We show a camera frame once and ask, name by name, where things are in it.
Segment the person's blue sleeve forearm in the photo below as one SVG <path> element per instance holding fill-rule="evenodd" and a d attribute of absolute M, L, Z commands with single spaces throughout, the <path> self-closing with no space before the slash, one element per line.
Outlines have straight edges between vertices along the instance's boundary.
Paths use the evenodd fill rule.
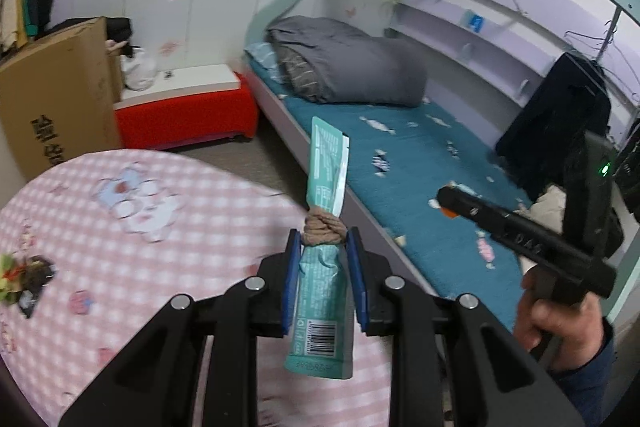
<path fill-rule="evenodd" d="M 588 427 L 600 426 L 604 420 L 604 394 L 615 361 L 614 329 L 605 317 L 602 324 L 602 345 L 588 363 L 578 369 L 550 373 Z"/>

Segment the person's right hand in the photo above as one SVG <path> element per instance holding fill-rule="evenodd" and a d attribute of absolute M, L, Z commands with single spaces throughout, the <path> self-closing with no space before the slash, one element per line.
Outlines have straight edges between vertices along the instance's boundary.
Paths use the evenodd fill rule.
<path fill-rule="evenodd" d="M 540 270 L 529 269 L 523 277 L 524 294 L 518 303 L 513 335 L 530 351 L 547 332 L 561 338 L 559 350 L 550 363 L 553 372 L 580 369 L 600 351 L 604 340 L 601 303 L 597 295 L 588 293 L 579 305 L 565 306 L 537 299 L 535 284 Z"/>

